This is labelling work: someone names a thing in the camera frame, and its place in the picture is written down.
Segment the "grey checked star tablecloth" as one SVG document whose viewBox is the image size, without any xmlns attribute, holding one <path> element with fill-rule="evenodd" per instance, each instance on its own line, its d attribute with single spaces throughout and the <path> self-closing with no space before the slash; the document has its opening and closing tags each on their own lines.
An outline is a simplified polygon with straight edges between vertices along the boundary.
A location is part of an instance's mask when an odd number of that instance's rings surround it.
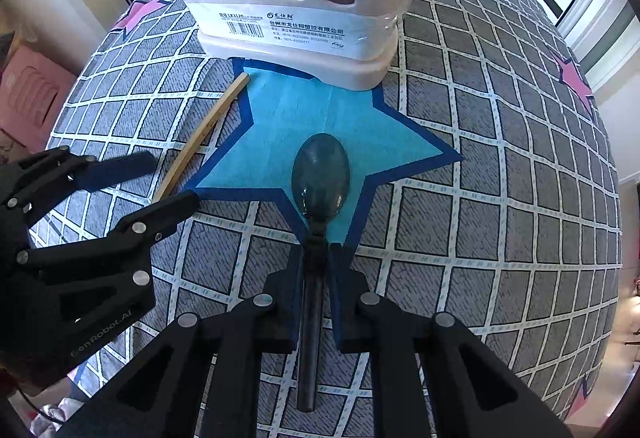
<svg viewBox="0 0 640 438">
<path fill-rule="evenodd" d="M 233 80 L 183 1 L 164 1 L 125 37 L 106 35 L 48 142 L 100 159 L 150 151 L 160 170 L 75 193 L 32 228 L 35 243 L 104 236 L 142 208 Z M 598 377 L 622 266 L 610 142 L 596 106 L 564 83 L 573 58 L 537 0 L 412 0 L 385 102 L 463 161 L 379 185 L 352 262 L 402 309 L 451 312 L 562 420 Z M 156 307 L 89 359 L 87 395 L 176 315 L 257 294 L 297 243 L 273 203 L 201 205 L 152 248 Z M 317 409 L 296 410 L 295 359 L 265 356 L 258 437 L 373 435 L 368 356 L 337 352 L 324 306 Z"/>
</svg>

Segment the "pink plastic stool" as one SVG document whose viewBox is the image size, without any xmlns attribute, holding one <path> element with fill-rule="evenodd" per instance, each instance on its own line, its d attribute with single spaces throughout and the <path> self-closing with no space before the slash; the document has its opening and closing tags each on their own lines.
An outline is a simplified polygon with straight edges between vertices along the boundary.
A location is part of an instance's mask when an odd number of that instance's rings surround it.
<svg viewBox="0 0 640 438">
<path fill-rule="evenodd" d="M 1 129 L 30 153 L 44 149 L 76 76 L 27 46 L 1 75 Z"/>
</svg>

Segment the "plain wooden chopstick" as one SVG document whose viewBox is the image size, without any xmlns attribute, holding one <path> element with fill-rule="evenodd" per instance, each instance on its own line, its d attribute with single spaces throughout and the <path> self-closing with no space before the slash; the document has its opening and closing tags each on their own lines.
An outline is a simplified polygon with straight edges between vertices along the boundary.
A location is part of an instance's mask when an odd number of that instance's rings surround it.
<svg viewBox="0 0 640 438">
<path fill-rule="evenodd" d="M 231 103 L 238 97 L 249 81 L 250 76 L 247 75 L 246 72 L 241 72 L 241 74 L 229 84 L 227 90 L 224 91 L 220 99 L 216 101 L 211 109 L 209 109 L 208 113 L 204 116 L 198 127 L 196 127 L 192 132 L 192 135 L 190 135 L 188 141 L 184 143 L 183 148 L 179 151 L 175 160 L 172 162 L 163 181 L 160 182 L 160 186 L 157 187 L 153 196 L 153 202 L 162 201 L 170 194 L 171 190 L 176 186 L 182 176 L 184 169 L 186 169 L 189 161 L 202 145 L 210 130 L 215 127 L 222 115 L 228 111 Z"/>
</svg>

